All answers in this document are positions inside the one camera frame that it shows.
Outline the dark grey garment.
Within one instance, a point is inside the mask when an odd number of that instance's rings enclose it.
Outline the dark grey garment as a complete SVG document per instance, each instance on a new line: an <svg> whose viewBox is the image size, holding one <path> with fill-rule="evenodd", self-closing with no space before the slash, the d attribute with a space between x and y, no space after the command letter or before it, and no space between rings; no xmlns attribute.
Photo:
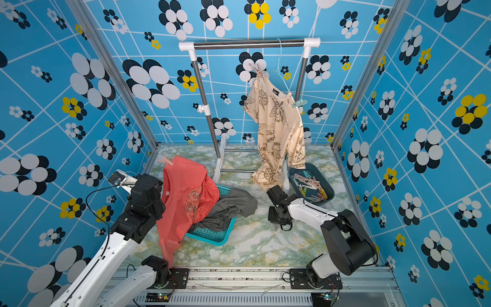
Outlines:
<svg viewBox="0 0 491 307"><path fill-rule="evenodd" d="M202 221L193 224L188 233L198 228L204 228L213 232L222 232L228 229L231 220L239 215L249 217L258 208L258 200L249 192L231 188L227 195L220 196L218 202Z"/></svg>

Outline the red garment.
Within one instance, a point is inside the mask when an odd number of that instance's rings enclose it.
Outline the red garment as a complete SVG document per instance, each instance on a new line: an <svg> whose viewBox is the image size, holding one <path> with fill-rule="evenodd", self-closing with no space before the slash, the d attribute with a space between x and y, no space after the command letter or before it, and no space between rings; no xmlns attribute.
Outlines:
<svg viewBox="0 0 491 307"><path fill-rule="evenodd" d="M208 216L219 197L219 189L204 165L175 156L164 167L162 203L165 211L157 221L157 231L162 258L170 267L185 234Z"/></svg>

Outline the beige compass print t-shirt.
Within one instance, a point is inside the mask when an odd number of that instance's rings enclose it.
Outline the beige compass print t-shirt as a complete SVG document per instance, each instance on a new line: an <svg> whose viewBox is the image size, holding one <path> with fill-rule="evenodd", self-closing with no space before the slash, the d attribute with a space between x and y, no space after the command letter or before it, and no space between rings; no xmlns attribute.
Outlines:
<svg viewBox="0 0 491 307"><path fill-rule="evenodd" d="M243 108L258 124L258 152L261 166L251 181L264 192L283 187L283 166L305 169L306 151L303 121L292 107L291 93L280 92L268 77L257 75Z"/></svg>

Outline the mint green clothespin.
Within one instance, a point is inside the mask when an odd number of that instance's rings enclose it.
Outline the mint green clothespin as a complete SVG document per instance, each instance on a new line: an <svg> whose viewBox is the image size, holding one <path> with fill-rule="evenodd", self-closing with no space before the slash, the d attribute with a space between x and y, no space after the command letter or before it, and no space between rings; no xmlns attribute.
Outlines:
<svg viewBox="0 0 491 307"><path fill-rule="evenodd" d="M293 104L292 104L292 107L303 107L304 105L307 104L307 101L304 100L304 99L299 99L297 101L295 101Z"/></svg>

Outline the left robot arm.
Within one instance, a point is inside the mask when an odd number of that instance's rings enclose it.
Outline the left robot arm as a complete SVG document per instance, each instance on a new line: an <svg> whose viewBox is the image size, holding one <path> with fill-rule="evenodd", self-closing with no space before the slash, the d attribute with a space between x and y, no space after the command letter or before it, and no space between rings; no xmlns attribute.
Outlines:
<svg viewBox="0 0 491 307"><path fill-rule="evenodd" d="M110 228L100 251L53 306L127 306L150 287L169 283L168 262L150 256L119 285L103 292L124 260L142 243L165 211L163 183L158 178L146 173L134 178L118 170L109 181L114 188L123 188L129 193L125 209Z"/></svg>

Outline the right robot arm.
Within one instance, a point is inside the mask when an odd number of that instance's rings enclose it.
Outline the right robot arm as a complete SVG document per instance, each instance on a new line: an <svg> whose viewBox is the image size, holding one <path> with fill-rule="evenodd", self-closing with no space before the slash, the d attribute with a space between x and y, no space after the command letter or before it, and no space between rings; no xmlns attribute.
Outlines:
<svg viewBox="0 0 491 307"><path fill-rule="evenodd" d="M295 194L287 195L278 185L269 189L267 195L272 202L270 223L290 231L293 222L300 221L323 235L328 252L306 266L305 279L311 288L321 289L329 282L339 288L334 279L340 273L350 276L369 260L377 263L376 247L352 211L329 211Z"/></svg>

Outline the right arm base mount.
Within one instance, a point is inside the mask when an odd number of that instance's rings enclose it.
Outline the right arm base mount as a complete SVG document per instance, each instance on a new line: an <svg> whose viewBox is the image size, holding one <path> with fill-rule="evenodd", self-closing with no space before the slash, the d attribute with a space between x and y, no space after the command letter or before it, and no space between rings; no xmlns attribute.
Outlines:
<svg viewBox="0 0 491 307"><path fill-rule="evenodd" d="M339 274L321 278L311 269L290 269L288 274L290 286L294 290L341 290L343 288Z"/></svg>

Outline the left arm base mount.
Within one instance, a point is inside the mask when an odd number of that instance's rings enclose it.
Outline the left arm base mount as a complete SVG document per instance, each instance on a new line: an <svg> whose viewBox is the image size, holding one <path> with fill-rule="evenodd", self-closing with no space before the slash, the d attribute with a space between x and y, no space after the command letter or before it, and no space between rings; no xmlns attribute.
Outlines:
<svg viewBox="0 0 491 307"><path fill-rule="evenodd" d="M155 281L153 285L147 287L151 290L173 290L173 289L186 289L189 280L190 269L188 268L177 268L170 269L168 272L168 277L164 281Z"/></svg>

